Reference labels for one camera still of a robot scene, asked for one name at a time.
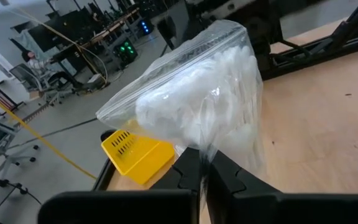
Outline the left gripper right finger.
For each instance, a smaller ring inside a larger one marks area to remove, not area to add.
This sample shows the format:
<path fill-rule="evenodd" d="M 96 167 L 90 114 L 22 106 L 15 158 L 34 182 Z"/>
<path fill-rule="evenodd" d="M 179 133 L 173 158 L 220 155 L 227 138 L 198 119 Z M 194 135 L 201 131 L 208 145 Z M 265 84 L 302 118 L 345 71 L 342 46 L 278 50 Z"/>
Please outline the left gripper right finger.
<path fill-rule="evenodd" d="M 212 224 L 358 224 L 358 194 L 289 194 L 246 171 L 222 152 L 210 168 Z"/>

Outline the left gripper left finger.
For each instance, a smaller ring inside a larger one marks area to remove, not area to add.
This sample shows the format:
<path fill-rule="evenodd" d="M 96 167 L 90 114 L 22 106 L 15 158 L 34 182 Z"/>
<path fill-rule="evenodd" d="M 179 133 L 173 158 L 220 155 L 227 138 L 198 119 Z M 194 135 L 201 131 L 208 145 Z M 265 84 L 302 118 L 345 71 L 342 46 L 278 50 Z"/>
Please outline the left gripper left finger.
<path fill-rule="evenodd" d="M 199 224 L 200 156 L 188 148 L 148 190 L 64 192 L 37 224 Z"/>

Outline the clear bag of cotton balls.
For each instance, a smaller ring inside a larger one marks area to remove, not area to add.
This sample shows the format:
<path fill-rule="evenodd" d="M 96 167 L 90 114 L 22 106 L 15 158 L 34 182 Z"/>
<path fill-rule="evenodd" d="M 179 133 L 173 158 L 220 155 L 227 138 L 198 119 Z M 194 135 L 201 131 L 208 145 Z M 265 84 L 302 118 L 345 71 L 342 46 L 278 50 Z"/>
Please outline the clear bag of cotton balls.
<path fill-rule="evenodd" d="M 113 128 L 197 149 L 208 162 L 223 152 L 257 174 L 264 167 L 262 90 L 247 29 L 221 20 L 156 59 L 96 116 Z"/>

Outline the yellow slotted plastic basket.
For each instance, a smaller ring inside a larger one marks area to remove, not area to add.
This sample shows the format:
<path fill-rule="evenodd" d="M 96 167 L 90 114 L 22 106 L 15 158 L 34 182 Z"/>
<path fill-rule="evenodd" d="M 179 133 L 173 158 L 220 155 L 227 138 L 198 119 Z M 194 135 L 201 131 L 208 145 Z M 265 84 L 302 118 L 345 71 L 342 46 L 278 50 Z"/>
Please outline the yellow slotted plastic basket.
<path fill-rule="evenodd" d="M 140 185 L 146 184 L 175 157 L 172 143 L 125 130 L 104 132 L 101 147 L 121 175 Z"/>

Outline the computer tower green lights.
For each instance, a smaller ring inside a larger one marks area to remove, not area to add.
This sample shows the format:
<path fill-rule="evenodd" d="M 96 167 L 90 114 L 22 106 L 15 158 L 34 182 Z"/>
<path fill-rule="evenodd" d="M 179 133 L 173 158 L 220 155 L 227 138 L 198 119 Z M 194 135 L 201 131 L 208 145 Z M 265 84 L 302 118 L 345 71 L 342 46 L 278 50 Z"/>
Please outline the computer tower green lights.
<path fill-rule="evenodd" d="M 121 63 L 124 66 L 132 63 L 138 56 L 138 53 L 129 38 L 126 38 L 115 45 L 114 51 L 121 59 Z"/>

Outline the grey office chair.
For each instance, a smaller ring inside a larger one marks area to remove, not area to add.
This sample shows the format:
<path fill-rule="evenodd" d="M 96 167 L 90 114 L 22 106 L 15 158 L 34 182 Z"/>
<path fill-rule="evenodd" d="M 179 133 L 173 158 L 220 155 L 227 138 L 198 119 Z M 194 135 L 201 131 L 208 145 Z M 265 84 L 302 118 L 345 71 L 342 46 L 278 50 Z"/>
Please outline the grey office chair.
<path fill-rule="evenodd" d="M 37 92 L 39 96 L 50 106 L 62 104 L 62 99 L 67 95 L 75 95 L 73 88 L 66 88 L 60 80 L 48 81 L 46 78 L 39 78 L 25 64 L 21 63 L 9 71 L 25 87 L 29 93 Z"/>

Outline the person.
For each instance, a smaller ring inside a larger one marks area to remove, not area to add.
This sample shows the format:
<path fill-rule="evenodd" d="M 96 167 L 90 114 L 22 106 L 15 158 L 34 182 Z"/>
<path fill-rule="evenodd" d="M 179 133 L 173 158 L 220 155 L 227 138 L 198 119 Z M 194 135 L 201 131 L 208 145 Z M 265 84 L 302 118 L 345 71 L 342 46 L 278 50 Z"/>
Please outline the person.
<path fill-rule="evenodd" d="M 21 52 L 23 60 L 27 63 L 28 67 L 39 77 L 45 78 L 47 83 L 57 80 L 61 85 L 60 79 L 64 79 L 68 83 L 71 83 L 74 88 L 78 89 L 83 86 L 82 83 L 77 81 L 74 77 L 64 71 L 56 71 L 48 68 L 48 65 L 55 63 L 55 59 L 48 58 L 46 60 L 39 60 L 35 54 L 31 51 Z"/>

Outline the long workbench desk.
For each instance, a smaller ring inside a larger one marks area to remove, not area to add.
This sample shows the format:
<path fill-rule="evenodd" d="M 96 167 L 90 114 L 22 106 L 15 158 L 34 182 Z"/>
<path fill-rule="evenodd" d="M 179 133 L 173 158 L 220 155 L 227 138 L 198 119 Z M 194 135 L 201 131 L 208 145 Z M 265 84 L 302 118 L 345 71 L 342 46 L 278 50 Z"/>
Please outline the long workbench desk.
<path fill-rule="evenodd" d="M 67 57 L 70 52 L 77 51 L 82 53 L 83 51 L 87 51 L 90 47 L 94 47 L 96 44 L 101 44 L 107 55 L 111 58 L 114 68 L 120 70 L 124 69 L 125 66 L 121 63 L 121 59 L 115 53 L 114 46 L 126 38 L 129 38 L 130 41 L 131 39 L 137 41 L 139 37 L 142 36 L 141 31 L 137 26 L 138 22 L 143 18 L 139 12 L 139 7 L 130 10 L 127 14 L 114 21 L 111 25 L 108 25 L 107 28 L 96 34 L 89 41 L 78 45 L 71 44 L 69 47 L 66 47 L 55 54 L 53 58 L 56 61 L 60 61 Z"/>

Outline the computer tower blue lights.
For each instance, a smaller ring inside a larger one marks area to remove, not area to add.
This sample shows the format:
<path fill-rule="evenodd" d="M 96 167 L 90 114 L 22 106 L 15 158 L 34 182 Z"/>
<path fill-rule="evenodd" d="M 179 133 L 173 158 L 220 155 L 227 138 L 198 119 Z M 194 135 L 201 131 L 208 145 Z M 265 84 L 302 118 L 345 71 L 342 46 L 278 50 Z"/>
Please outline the computer tower blue lights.
<path fill-rule="evenodd" d="M 141 33 L 143 33 L 143 35 L 149 35 L 154 30 L 154 25 L 151 23 L 150 19 L 148 19 L 148 18 L 142 18 L 138 22 L 137 26 L 138 26 L 139 30 L 141 31 Z"/>

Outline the black monitor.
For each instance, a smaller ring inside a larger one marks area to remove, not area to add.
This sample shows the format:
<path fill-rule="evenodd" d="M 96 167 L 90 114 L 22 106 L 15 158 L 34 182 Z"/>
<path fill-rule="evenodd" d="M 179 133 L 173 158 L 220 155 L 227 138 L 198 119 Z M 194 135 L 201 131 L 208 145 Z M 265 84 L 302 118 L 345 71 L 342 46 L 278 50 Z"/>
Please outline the black monitor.
<path fill-rule="evenodd" d="M 93 37 L 91 16 L 85 7 L 80 11 L 71 11 L 59 17 L 55 16 L 45 24 L 80 44 L 89 41 Z M 28 33 L 43 52 L 59 45 L 67 46 L 71 44 L 71 42 L 41 24 L 29 29 Z"/>

